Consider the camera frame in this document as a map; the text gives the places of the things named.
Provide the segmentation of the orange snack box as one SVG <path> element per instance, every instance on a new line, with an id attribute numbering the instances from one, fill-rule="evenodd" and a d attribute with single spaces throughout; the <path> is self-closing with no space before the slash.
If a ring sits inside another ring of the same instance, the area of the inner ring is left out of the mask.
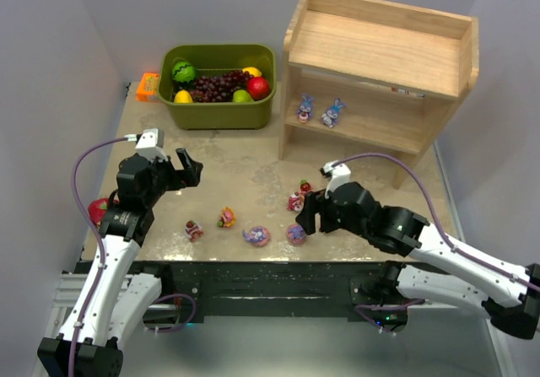
<path id="1" fill-rule="evenodd" d="M 159 102 L 158 73 L 144 73 L 136 91 L 136 100 L 140 102 Z"/>

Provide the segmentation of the yellow lemon toy front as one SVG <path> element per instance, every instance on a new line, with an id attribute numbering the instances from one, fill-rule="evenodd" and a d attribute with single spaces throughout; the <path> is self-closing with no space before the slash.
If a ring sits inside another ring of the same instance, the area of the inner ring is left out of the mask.
<path id="1" fill-rule="evenodd" d="M 188 90 L 182 89 L 175 94 L 173 102 L 175 104 L 191 104 L 193 102 L 193 98 Z"/>

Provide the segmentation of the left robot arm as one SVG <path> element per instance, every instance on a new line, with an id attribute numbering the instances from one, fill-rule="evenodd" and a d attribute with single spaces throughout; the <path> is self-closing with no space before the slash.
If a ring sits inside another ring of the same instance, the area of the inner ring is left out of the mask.
<path id="1" fill-rule="evenodd" d="M 196 187 L 203 164 L 178 148 L 177 170 L 160 147 L 138 148 L 116 175 L 116 192 L 100 222 L 95 257 L 78 299 L 55 337 L 45 337 L 38 358 L 50 376 L 118 376 L 123 349 L 162 294 L 164 277 L 128 274 L 167 191 Z"/>

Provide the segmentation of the purple grape bunch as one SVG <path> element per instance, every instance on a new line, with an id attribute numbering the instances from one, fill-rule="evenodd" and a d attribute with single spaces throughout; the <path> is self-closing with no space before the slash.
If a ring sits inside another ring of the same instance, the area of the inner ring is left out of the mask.
<path id="1" fill-rule="evenodd" d="M 254 76 L 249 72 L 232 70 L 212 77 L 196 78 L 187 91 L 196 103 L 231 102 L 235 92 L 246 90 L 252 78 Z"/>

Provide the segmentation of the red strawberry bear figure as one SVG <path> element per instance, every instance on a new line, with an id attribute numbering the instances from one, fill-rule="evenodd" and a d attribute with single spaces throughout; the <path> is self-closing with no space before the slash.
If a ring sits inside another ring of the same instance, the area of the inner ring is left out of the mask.
<path id="1" fill-rule="evenodd" d="M 190 242 L 194 242 L 197 238 L 204 235 L 203 229 L 199 223 L 193 220 L 186 222 L 184 232 Z"/>

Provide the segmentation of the red white box behind shelf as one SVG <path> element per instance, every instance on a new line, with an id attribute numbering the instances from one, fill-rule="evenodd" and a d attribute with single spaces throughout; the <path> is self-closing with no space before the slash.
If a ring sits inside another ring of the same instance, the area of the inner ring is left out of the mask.
<path id="1" fill-rule="evenodd" d="M 413 92 L 413 91 L 410 91 L 410 90 L 407 90 L 407 89 L 396 88 L 396 87 L 391 87 L 391 91 L 394 92 L 394 93 L 398 93 L 398 94 L 411 95 L 411 96 L 417 97 L 417 98 L 424 98 L 425 97 L 425 94 L 421 94 L 421 93 L 418 93 L 418 92 Z"/>

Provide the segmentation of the pink bear strawberry donut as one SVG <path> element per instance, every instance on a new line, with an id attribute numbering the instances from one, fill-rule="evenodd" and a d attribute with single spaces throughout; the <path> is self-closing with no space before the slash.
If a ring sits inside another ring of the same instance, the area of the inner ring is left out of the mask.
<path id="1" fill-rule="evenodd" d="M 301 180 L 300 181 L 300 194 L 304 196 L 310 191 L 313 191 L 313 187 L 311 186 L 310 182 L 307 180 Z"/>

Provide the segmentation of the yellow lemon toy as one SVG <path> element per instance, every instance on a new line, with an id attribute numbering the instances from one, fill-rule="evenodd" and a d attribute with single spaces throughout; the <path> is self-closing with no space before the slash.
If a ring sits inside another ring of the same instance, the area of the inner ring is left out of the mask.
<path id="1" fill-rule="evenodd" d="M 262 76 L 262 72 L 256 67 L 244 67 L 242 69 L 242 72 L 243 73 L 249 73 L 253 77 L 261 77 Z"/>
<path id="2" fill-rule="evenodd" d="M 191 104 L 193 102 L 193 98 L 188 90 L 182 89 L 175 94 L 173 102 L 175 104 Z"/>

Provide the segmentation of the purple bunny strawberry cake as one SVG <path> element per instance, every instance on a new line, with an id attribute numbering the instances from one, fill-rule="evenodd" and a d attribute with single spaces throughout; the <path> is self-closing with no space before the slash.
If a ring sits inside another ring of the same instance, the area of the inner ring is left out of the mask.
<path id="1" fill-rule="evenodd" d="M 302 94 L 300 105 L 296 111 L 299 123 L 305 124 L 313 117 L 314 98 L 308 94 Z"/>

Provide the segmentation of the pink bear with cake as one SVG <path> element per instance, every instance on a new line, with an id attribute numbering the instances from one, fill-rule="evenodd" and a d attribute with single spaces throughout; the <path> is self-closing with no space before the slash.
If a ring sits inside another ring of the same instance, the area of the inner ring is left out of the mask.
<path id="1" fill-rule="evenodd" d="M 304 196 L 295 192 L 289 196 L 287 209 L 291 212 L 299 213 L 302 211 L 304 206 Z"/>

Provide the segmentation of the green pear toy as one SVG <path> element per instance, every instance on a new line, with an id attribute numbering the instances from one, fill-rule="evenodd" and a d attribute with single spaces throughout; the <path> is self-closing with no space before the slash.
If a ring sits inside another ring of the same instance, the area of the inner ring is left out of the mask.
<path id="1" fill-rule="evenodd" d="M 235 103 L 252 103 L 254 99 L 247 90 L 238 89 L 233 93 L 232 101 Z"/>

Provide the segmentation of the purple bunny pink donut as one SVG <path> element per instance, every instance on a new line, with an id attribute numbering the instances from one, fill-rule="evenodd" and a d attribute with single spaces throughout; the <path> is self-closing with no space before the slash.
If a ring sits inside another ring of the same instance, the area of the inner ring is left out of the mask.
<path id="1" fill-rule="evenodd" d="M 244 241 L 255 246 L 264 247 L 270 241 L 270 233 L 267 228 L 254 226 L 248 231 L 242 230 Z"/>
<path id="2" fill-rule="evenodd" d="M 303 245 L 306 242 L 307 234 L 298 224 L 291 224 L 286 230 L 287 240 L 291 245 Z"/>

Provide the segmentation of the purple bunny with bottle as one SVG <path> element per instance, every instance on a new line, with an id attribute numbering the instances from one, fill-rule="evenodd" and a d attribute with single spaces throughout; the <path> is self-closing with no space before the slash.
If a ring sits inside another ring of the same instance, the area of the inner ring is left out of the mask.
<path id="1" fill-rule="evenodd" d="M 332 105 L 321 115 L 321 122 L 328 128 L 335 127 L 338 123 L 340 113 L 345 107 L 346 105 L 341 99 L 336 98 Z"/>

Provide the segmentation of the wooden two-tier shelf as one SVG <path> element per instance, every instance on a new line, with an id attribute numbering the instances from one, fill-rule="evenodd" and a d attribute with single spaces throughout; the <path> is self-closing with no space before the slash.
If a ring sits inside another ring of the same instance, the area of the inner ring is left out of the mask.
<path id="1" fill-rule="evenodd" d="M 475 17 L 384 0 L 299 0 L 283 39 L 279 156 L 308 94 L 315 107 L 304 129 L 394 151 L 414 167 L 478 75 Z M 336 98 L 346 107 L 328 128 L 321 115 Z"/>

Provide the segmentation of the black base frame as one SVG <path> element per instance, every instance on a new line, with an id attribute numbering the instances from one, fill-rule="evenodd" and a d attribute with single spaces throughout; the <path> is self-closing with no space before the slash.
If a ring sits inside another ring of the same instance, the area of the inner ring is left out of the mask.
<path id="1" fill-rule="evenodd" d="M 80 262 L 75 272 L 88 276 L 91 265 Z M 165 278 L 143 315 L 160 333 L 210 316 L 347 318 L 394 333 L 407 324 L 408 307 L 423 303 L 383 285 L 401 267 L 396 261 L 135 261 L 128 274 Z"/>

